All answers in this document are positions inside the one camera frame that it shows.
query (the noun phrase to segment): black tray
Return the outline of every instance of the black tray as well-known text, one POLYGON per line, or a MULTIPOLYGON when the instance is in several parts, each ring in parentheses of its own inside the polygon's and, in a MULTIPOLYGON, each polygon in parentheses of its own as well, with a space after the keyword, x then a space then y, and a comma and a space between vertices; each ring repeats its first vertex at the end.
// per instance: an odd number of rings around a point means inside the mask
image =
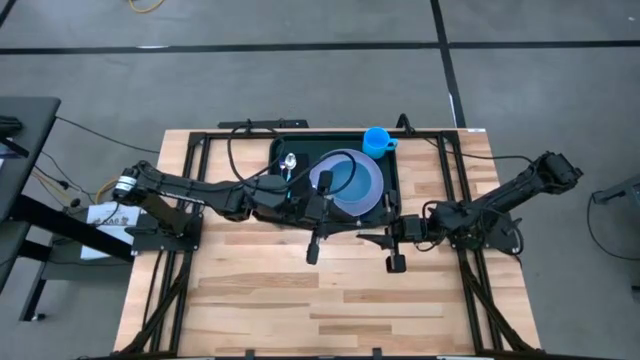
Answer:
MULTIPOLYGON (((274 140, 269 147, 269 162, 276 159, 280 152, 280 147, 284 146, 283 156, 288 153, 296 155, 297 166, 292 172, 292 177, 309 167, 320 157, 330 151, 338 149, 353 149, 362 151, 363 132, 352 133, 314 133, 314 134, 292 134, 283 135, 283 141, 274 140)), ((366 214, 360 216, 363 222, 378 222, 387 214, 384 205, 385 194, 389 195, 394 205, 395 214, 401 213, 400 204, 400 182, 398 181, 398 166, 395 151, 387 151, 384 157, 375 160, 378 167, 382 171, 384 179, 383 196, 376 206, 366 214)), ((281 170, 278 164, 269 169, 270 174, 280 174, 281 170)), ((292 196, 298 196, 310 190, 310 181, 299 181, 291 188, 292 196)))

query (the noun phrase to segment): blue cup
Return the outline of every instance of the blue cup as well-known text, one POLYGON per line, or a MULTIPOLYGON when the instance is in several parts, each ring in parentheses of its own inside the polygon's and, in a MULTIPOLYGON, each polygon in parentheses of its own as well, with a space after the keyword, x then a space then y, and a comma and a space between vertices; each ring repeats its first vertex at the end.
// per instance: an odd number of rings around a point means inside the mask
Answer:
POLYGON ((389 150, 395 150, 398 139, 392 139, 387 130, 373 127, 364 133, 362 152, 372 159, 380 159, 389 150))

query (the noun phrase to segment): concrete floor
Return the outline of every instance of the concrete floor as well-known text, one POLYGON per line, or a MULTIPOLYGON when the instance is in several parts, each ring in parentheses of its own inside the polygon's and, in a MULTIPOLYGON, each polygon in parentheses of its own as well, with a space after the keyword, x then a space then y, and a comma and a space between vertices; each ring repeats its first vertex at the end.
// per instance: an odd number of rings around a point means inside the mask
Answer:
MULTIPOLYGON (((441 6, 450 41, 640 39, 635 1, 441 6)), ((0 47, 435 39, 426 0, 167 0, 148 15, 134 14, 124 0, 18 0, 0 29, 0 47)), ((455 50, 452 57, 467 125, 488 129, 494 154, 563 152, 586 174, 571 192, 540 196, 514 212, 524 218, 524 275, 543 347, 635 358, 640 304, 629 286, 640 281, 640 266, 603 254, 588 237, 585 215, 591 192, 640 168, 640 48, 455 50)), ((149 148, 160 146, 167 128, 248 117, 391 126, 406 112, 416 127, 453 125, 437 50, 0 56, 0 79, 0 95, 60 97, 60 116, 149 148)), ((64 123, 45 148, 91 191, 135 160, 155 161, 64 123)), ((47 159, 39 163, 54 172, 47 159)), ((509 179, 523 166, 500 162, 499 175, 509 179)), ((25 192, 57 206, 38 184, 25 192)), ((596 207, 594 231, 612 251, 640 256, 636 213, 626 201, 596 207)), ((18 260, 0 296, 0 357, 109 353, 127 280, 105 269, 103 283, 50 282, 38 309, 50 318, 19 323, 35 271, 32 261, 18 260)))

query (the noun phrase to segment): yellow cable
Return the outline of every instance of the yellow cable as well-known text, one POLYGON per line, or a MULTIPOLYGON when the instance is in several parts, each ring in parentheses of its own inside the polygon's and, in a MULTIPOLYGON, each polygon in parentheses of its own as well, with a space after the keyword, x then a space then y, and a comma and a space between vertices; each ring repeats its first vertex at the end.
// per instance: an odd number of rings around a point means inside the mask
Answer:
POLYGON ((164 0, 160 0, 157 3, 155 3, 154 5, 152 5, 151 7, 148 7, 146 9, 138 9, 135 5, 133 5, 133 0, 129 0, 129 6, 131 7, 131 9, 135 12, 137 12, 138 14, 146 14, 146 13, 150 13, 153 10, 157 9, 158 6, 162 5, 162 3, 164 2, 164 0))
POLYGON ((104 185, 102 185, 102 187, 100 188, 100 190, 98 190, 98 192, 96 193, 96 204, 100 204, 100 196, 102 196, 102 193, 108 189, 110 186, 112 186, 113 184, 118 182, 118 177, 115 177, 109 181, 107 181, 104 185))
POLYGON ((53 183, 51 181, 49 181, 49 179, 47 179, 44 176, 41 176, 40 174, 38 174, 37 172, 33 172, 31 173, 31 175, 33 175, 34 177, 36 177, 38 180, 44 182, 45 184, 49 185, 49 187, 51 187, 53 190, 55 190, 58 194, 60 194, 63 198, 65 198, 67 200, 67 202, 71 202, 71 197, 67 194, 64 193, 64 191, 60 190, 57 186, 53 185, 53 183))

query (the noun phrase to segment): wooden tabletop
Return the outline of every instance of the wooden tabletop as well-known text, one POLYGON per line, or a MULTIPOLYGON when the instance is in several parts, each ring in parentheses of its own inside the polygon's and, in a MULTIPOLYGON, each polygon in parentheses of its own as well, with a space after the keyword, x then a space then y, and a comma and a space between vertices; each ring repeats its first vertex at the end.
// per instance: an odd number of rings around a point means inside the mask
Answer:
MULTIPOLYGON (((158 161, 161 171, 181 175, 189 132, 166 132, 158 161)), ((460 130, 460 139, 463 152, 491 155, 486 133, 460 130)), ((241 174, 266 165, 270 143, 234 140, 241 174)), ((446 200, 435 147, 421 139, 402 139, 396 152, 403 214, 419 213, 427 200, 446 200)), ((212 142, 208 161, 207 182, 236 180, 226 141, 212 142)), ((456 198, 461 199, 453 156, 450 164, 456 198)), ((499 185, 493 161, 465 158, 465 166, 472 196, 499 185)), ((421 253, 403 244, 407 272, 387 274, 387 252, 357 239, 354 232, 342 233, 322 243, 318 265, 311 266, 305 262, 307 231, 283 231, 255 219, 231 223, 210 209, 204 218, 179 355, 244 355, 245 349, 255 349, 258 355, 368 355, 374 347, 387 355, 473 353, 458 259, 447 245, 421 253)), ((149 252, 136 257, 116 350, 142 326, 156 256, 149 252)), ((496 305, 525 341, 539 346, 519 264, 493 250, 485 256, 496 305)), ((479 313, 488 348, 486 315, 484 310, 479 313)), ((161 349, 168 348, 172 319, 170 309, 161 349)))

